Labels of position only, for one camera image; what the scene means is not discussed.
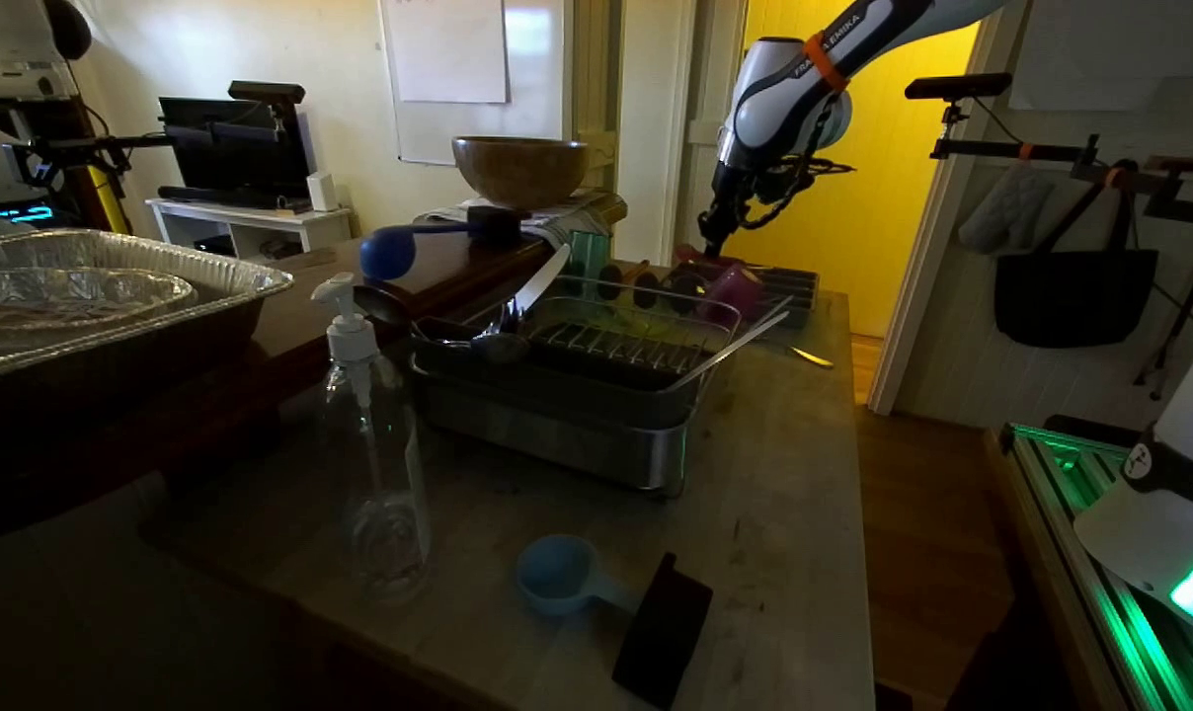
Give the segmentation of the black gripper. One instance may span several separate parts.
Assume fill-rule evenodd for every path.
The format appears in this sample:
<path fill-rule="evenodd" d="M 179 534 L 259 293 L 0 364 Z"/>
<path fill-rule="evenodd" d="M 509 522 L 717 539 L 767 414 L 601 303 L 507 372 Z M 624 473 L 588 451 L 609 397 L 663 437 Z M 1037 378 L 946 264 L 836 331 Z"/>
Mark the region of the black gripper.
<path fill-rule="evenodd" d="M 708 252 L 717 257 L 740 229 L 767 229 L 796 194 L 828 175 L 846 175 L 846 162 L 788 156 L 759 169 L 717 165 L 711 206 L 699 212 Z"/>

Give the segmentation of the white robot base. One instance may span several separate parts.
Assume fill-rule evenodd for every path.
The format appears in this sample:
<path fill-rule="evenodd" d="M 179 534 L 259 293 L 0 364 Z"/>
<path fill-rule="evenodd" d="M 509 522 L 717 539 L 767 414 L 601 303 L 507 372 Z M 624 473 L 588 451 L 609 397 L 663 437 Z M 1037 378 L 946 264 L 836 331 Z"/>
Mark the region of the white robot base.
<path fill-rule="evenodd" d="M 1193 364 L 1122 473 L 1074 518 L 1081 548 L 1193 623 Z"/>

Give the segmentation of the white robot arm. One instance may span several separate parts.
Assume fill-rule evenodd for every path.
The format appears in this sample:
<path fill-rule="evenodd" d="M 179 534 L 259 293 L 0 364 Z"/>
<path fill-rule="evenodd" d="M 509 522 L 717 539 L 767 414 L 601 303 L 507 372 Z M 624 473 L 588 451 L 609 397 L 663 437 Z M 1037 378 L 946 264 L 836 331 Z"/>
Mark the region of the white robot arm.
<path fill-rule="evenodd" d="M 762 36 L 729 87 L 699 239 L 711 257 L 775 223 L 850 125 L 850 81 L 886 53 L 957 33 L 1008 0 L 850 0 L 820 33 Z"/>

